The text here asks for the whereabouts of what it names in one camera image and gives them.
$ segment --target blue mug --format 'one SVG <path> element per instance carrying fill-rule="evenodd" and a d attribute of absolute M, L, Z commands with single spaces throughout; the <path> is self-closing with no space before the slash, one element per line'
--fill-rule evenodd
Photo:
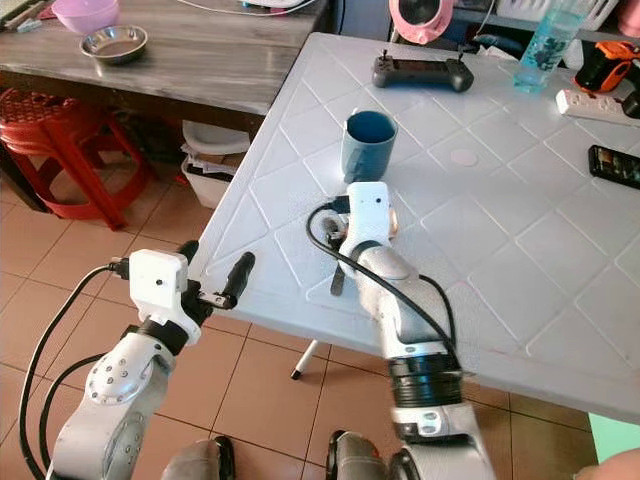
<path fill-rule="evenodd" d="M 349 117 L 340 159 L 345 183 L 377 182 L 389 165 L 398 126 L 381 112 L 365 110 Z"/>

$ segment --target metal bowl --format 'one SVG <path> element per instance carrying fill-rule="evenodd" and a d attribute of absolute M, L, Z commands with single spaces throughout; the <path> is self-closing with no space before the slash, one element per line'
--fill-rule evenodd
<path fill-rule="evenodd" d="M 140 57 L 147 45 L 147 38 L 147 32 L 140 27 L 116 25 L 84 37 L 80 50 L 107 65 L 120 65 Z"/>

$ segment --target white power strip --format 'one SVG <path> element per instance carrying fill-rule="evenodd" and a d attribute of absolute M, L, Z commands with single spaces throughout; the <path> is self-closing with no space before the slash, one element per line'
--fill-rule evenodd
<path fill-rule="evenodd" d="M 564 89 L 556 95 L 556 103 L 562 115 L 640 127 L 640 119 L 625 115 L 617 98 Z"/>
<path fill-rule="evenodd" d="M 303 0 L 238 0 L 251 5 L 271 8 L 293 8 L 302 3 Z"/>

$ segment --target cable connector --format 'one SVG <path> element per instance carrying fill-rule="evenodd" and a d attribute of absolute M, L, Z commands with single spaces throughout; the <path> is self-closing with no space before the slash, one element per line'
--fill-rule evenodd
<path fill-rule="evenodd" d="M 109 270 L 123 280 L 129 280 L 129 258 L 113 257 L 109 262 Z"/>
<path fill-rule="evenodd" d="M 327 207 L 339 215 L 351 213 L 351 205 L 349 204 L 349 195 L 340 195 L 335 197 L 331 202 L 327 203 Z"/>

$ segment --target orange object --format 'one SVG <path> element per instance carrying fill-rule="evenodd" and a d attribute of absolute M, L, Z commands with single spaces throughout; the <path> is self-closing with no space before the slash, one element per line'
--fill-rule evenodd
<path fill-rule="evenodd" d="M 574 82 L 586 92 L 610 92 L 627 75 L 636 58 L 640 58 L 640 47 L 630 42 L 598 42 Z"/>
<path fill-rule="evenodd" d="M 104 218 L 112 230 L 126 225 L 122 210 L 154 176 L 142 153 L 127 138 L 109 112 L 74 99 L 8 90 L 0 96 L 0 140 L 35 192 L 56 215 L 86 220 Z M 104 168 L 100 151 L 124 151 L 137 169 L 115 194 L 104 187 L 94 169 Z M 39 167 L 29 156 L 44 156 Z M 65 170 L 88 203 L 61 203 L 51 192 L 56 176 Z"/>

